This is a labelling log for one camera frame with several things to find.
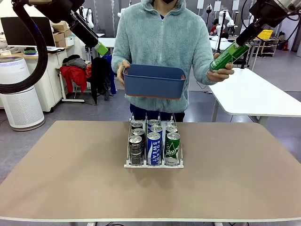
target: white paper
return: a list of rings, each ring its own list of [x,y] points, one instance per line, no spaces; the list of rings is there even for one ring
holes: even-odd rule
[[[232,10],[238,10],[238,7],[239,7],[239,0],[234,0]]]
[[[200,8],[203,8],[203,7],[204,7],[204,0],[198,0],[197,8],[200,9]]]
[[[214,12],[220,11],[221,10],[221,1],[216,1],[214,4]]]

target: black face mask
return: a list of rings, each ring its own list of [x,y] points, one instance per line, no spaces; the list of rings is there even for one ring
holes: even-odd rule
[[[174,1],[174,0],[163,0],[166,4],[169,4],[169,3],[171,3],[172,1]]]

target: hand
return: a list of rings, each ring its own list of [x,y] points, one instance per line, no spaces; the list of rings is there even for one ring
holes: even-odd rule
[[[123,80],[123,70],[125,68],[129,68],[130,64],[127,60],[123,60],[122,63],[119,64],[118,70],[117,70],[117,79],[120,81],[122,86],[124,87],[124,80]]]
[[[218,58],[219,55],[220,55],[219,53],[216,53],[214,55],[214,59]],[[229,78],[229,74],[234,74],[234,70],[232,70],[233,67],[234,67],[233,64],[228,63],[226,64],[225,69],[220,69],[217,71],[217,73],[208,72],[207,78],[210,81],[215,81],[215,82],[224,81],[225,79]]]

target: blue pants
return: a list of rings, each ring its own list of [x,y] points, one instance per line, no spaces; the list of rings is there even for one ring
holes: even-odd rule
[[[145,115],[147,115],[147,119],[158,119],[158,116],[160,114],[162,121],[168,121],[170,120],[172,113],[166,113],[166,112],[159,112],[159,111],[147,111],[142,108],[136,107],[134,105],[130,105],[130,111],[134,115],[134,118],[136,120],[144,120]],[[183,122],[185,113],[174,113],[175,121],[176,122]]]

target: computer monitor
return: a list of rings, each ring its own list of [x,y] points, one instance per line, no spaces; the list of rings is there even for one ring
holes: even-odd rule
[[[47,47],[55,47],[55,40],[51,31],[50,21],[46,17],[32,17],[41,31]],[[2,17],[3,31],[8,46],[36,47],[32,35],[18,17]]]

